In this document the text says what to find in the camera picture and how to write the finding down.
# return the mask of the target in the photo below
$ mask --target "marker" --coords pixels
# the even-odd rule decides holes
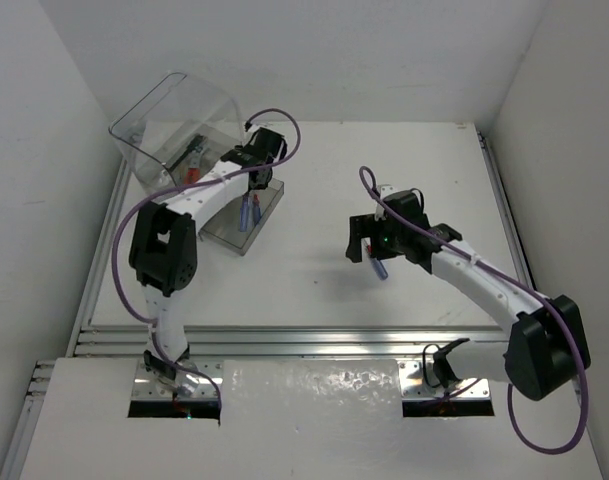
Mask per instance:
[[[386,267],[384,266],[382,261],[372,257],[371,246],[366,242],[366,239],[364,238],[362,239],[362,245],[364,246],[364,251],[368,256],[368,259],[371,261],[373,270],[375,270],[375,273],[377,274],[379,279],[382,281],[386,280],[388,278],[388,271],[386,270]]]
[[[248,228],[248,193],[242,195],[242,206],[240,207],[240,232]]]
[[[260,209],[260,199],[256,193],[253,195],[253,221],[255,222],[255,225],[258,225],[261,219],[262,210]]]

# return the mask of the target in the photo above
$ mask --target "transparent plastic lid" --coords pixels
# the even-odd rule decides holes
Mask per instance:
[[[195,183],[243,138],[235,100],[180,72],[168,74],[109,133],[147,193]]]

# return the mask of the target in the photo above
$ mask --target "white wall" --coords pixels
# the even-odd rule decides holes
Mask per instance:
[[[33,365],[64,353],[119,157],[36,0],[0,0],[0,468]]]
[[[580,305],[609,478],[609,0],[552,0],[492,139],[538,286]]]
[[[484,128],[547,0],[40,1],[109,117],[179,68],[247,112]]]

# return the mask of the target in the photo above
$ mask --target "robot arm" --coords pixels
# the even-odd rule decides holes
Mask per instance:
[[[450,226],[431,226],[421,194],[418,196],[414,190],[399,191],[389,185],[378,187],[378,192],[398,215],[458,247],[471,260],[410,230],[379,205],[375,214],[350,218],[346,256],[354,263],[360,262],[361,240],[370,238],[372,258],[405,256],[469,297],[497,322],[508,338],[508,349],[506,343],[479,343],[468,338],[441,347],[433,354],[432,373],[442,386],[449,387],[471,377],[510,381],[526,397],[540,400],[577,374],[565,338],[536,298],[476,266],[482,258]],[[584,368],[588,368],[590,355],[577,305],[565,296],[547,300],[569,327]]]
[[[139,210],[129,264],[144,288],[149,316],[157,319],[149,325],[149,343],[144,353],[147,367],[175,379],[174,367],[165,360],[184,360],[189,350],[184,325],[171,308],[197,271],[197,234],[231,200],[250,190],[267,188],[272,169],[233,177],[230,174],[280,160],[286,155],[286,148],[282,135],[260,128],[249,143],[227,152],[201,179],[218,183],[181,192],[165,203],[149,202]]]

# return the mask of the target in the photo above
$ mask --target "white table surface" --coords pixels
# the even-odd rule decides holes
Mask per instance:
[[[293,143],[288,124],[273,124]],[[401,258],[381,282],[369,262],[344,257],[348,218],[375,205],[358,178],[373,168],[379,183],[420,188],[432,223],[445,222],[499,268],[515,274],[500,214],[472,124],[303,123],[302,147],[276,170],[285,194],[244,257],[208,240],[198,270],[175,305],[185,325],[404,327],[491,325],[458,291]],[[131,178],[122,213],[142,198]],[[121,246],[120,271],[133,304],[144,297]],[[92,325],[135,325],[106,269]]]
[[[127,418],[135,359],[58,360],[23,480],[600,478],[588,436],[565,455],[520,443],[506,385],[494,417],[402,418],[395,360],[224,363],[222,426],[206,419]],[[567,441],[570,385],[533,403],[518,396],[525,434]]]

